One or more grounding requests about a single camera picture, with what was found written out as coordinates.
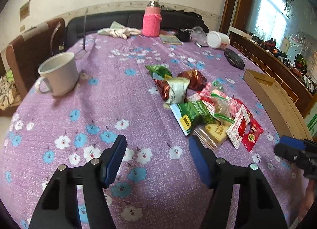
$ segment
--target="brown chair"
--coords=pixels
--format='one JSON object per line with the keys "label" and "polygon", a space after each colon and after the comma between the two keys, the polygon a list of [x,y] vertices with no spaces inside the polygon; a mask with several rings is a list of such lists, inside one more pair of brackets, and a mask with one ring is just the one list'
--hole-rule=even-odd
{"label": "brown chair", "polygon": [[65,30],[63,18],[42,23],[14,39],[6,49],[6,58],[15,84],[23,99],[39,77],[37,69],[53,53],[59,53]]}

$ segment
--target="black couch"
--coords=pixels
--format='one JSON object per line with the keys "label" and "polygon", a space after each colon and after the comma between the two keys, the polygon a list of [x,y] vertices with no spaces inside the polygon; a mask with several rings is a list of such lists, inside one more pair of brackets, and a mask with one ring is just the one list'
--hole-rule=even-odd
{"label": "black couch", "polygon": [[[108,28],[113,21],[126,27],[141,29],[143,26],[143,15],[145,11],[114,11],[88,15],[86,20],[86,34],[96,33],[102,28]],[[161,29],[175,30],[178,28],[193,28],[200,26],[205,32],[208,27],[202,17],[193,12],[184,11],[162,11]],[[73,18],[65,30],[64,49],[69,49],[84,35],[84,16]]]}

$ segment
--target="brown candy wrapper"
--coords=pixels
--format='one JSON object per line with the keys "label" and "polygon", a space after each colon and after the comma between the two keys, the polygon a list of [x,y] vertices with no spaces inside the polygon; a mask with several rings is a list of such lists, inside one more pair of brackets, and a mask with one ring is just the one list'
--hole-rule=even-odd
{"label": "brown candy wrapper", "polygon": [[165,81],[165,80],[156,80],[156,79],[153,79],[153,80],[154,80],[154,82],[156,84],[156,87],[157,87],[162,99],[164,101],[169,99],[169,97],[170,97],[170,86],[167,83],[167,81]]}
{"label": "brown candy wrapper", "polygon": [[179,73],[177,77],[184,77],[191,80],[188,88],[195,91],[202,91],[207,83],[207,79],[198,71],[190,70]]}

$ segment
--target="mug rim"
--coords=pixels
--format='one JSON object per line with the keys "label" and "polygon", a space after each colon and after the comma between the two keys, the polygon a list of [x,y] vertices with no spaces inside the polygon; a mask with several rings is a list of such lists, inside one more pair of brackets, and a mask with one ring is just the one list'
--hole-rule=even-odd
{"label": "mug rim", "polygon": [[[61,55],[65,55],[65,54],[68,54],[68,55],[70,54],[70,55],[72,55],[72,58],[71,58],[70,60],[68,60],[67,62],[65,62],[65,63],[63,63],[63,64],[60,64],[60,65],[58,65],[58,66],[56,66],[56,67],[54,67],[54,68],[52,68],[52,69],[50,69],[50,70],[47,70],[47,71],[44,71],[44,72],[41,71],[41,69],[43,68],[43,66],[44,66],[45,64],[47,64],[48,62],[50,62],[51,60],[53,60],[53,59],[55,59],[55,58],[57,58],[57,57],[60,57]],[[51,72],[53,72],[53,71],[56,71],[57,69],[63,67],[64,65],[66,65],[66,64],[68,64],[70,61],[72,61],[72,60],[74,59],[74,57],[75,57],[75,54],[74,54],[73,52],[63,52],[63,53],[56,54],[56,55],[54,55],[54,56],[48,58],[45,62],[43,62],[43,63],[40,65],[40,67],[38,68],[37,72],[38,72],[40,75],[45,75],[45,74],[51,73]]]}

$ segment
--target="white plastic container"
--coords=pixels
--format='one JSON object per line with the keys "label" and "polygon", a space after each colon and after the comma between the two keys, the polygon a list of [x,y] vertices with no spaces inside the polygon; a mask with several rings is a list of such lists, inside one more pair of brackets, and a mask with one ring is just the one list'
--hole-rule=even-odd
{"label": "white plastic container", "polygon": [[207,43],[211,48],[225,49],[230,45],[230,39],[224,33],[210,31],[207,34]]}

